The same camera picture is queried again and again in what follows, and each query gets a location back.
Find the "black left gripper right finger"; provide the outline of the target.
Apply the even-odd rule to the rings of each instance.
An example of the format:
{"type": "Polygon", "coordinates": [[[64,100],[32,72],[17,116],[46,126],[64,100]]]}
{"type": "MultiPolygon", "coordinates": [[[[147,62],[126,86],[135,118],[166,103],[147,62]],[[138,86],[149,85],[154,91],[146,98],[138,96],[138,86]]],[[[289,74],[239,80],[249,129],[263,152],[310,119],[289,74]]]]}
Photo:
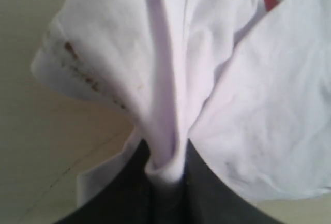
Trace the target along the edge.
{"type": "Polygon", "coordinates": [[[263,223],[263,213],[226,186],[189,141],[185,164],[186,219],[183,223],[263,223]]]}

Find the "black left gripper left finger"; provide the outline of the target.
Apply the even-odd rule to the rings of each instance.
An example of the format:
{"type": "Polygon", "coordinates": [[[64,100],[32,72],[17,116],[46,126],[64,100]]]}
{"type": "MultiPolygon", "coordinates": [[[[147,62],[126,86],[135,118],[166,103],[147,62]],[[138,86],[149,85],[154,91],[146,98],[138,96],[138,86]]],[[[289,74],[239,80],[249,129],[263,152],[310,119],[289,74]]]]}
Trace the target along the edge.
{"type": "Polygon", "coordinates": [[[149,149],[143,140],[129,162],[104,190],[57,223],[153,223],[151,185],[144,173],[148,158],[149,149]]]}

